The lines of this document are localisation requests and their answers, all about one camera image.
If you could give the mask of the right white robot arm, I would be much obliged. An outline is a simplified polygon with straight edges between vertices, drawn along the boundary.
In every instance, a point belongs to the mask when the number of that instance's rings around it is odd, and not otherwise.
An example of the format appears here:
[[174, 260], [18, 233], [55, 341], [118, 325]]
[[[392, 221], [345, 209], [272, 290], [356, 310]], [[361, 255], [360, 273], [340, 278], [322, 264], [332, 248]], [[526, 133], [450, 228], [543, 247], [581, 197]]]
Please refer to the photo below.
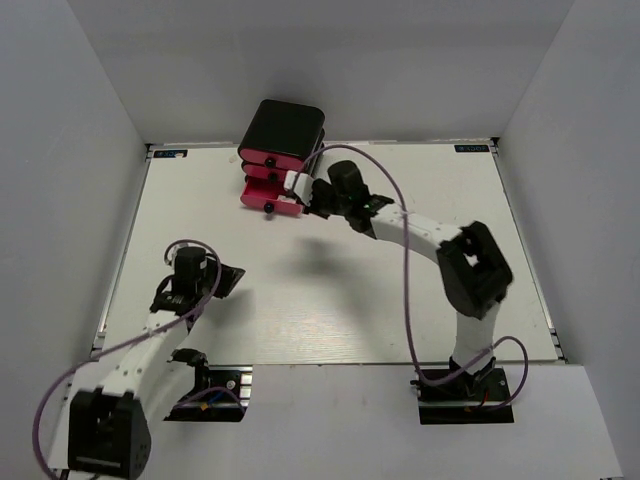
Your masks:
[[331, 165], [327, 179], [290, 172], [285, 188], [309, 214], [340, 216], [350, 227], [374, 240], [402, 246], [439, 268], [444, 292], [456, 312], [456, 338], [442, 379], [419, 376], [429, 387], [449, 386], [472, 399], [488, 385], [495, 366], [494, 332], [498, 312], [513, 273], [488, 227], [474, 221], [446, 225], [410, 213], [397, 201], [373, 194], [357, 165], [344, 160]]

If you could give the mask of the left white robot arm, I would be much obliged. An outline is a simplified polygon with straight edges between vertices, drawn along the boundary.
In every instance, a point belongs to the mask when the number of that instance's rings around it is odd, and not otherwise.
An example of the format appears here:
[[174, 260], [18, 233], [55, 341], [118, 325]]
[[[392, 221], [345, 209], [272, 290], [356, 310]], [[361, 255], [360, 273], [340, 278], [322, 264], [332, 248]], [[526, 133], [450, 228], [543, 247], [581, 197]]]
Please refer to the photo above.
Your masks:
[[152, 449], [152, 432], [165, 419], [193, 418], [231, 404], [246, 411], [240, 383], [215, 383], [205, 353], [184, 347], [212, 299], [224, 299], [245, 271], [220, 262], [203, 244], [172, 244], [172, 272], [161, 280], [149, 307], [142, 340], [127, 348], [92, 389], [80, 389], [69, 407], [67, 464], [96, 478], [137, 479]]

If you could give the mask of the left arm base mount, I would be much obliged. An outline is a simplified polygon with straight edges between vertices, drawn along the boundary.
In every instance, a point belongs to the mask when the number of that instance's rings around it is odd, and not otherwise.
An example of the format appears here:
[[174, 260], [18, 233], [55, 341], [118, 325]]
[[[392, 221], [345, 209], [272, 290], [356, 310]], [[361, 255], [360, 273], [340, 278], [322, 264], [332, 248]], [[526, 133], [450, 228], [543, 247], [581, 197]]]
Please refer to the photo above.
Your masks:
[[174, 423], [239, 423], [248, 410], [252, 366], [208, 366], [165, 418]]

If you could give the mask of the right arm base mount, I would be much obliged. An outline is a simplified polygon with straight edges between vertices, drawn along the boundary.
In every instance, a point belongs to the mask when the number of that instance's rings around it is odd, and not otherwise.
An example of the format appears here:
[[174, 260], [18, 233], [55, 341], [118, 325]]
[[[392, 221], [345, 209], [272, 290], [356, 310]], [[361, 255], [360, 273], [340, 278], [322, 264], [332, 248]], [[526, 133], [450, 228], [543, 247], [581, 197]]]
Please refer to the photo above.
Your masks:
[[427, 386], [419, 378], [410, 381], [416, 390], [421, 425], [513, 424], [510, 405], [498, 406], [510, 397], [503, 368], [494, 368], [478, 386], [467, 387], [458, 377], [440, 386]]

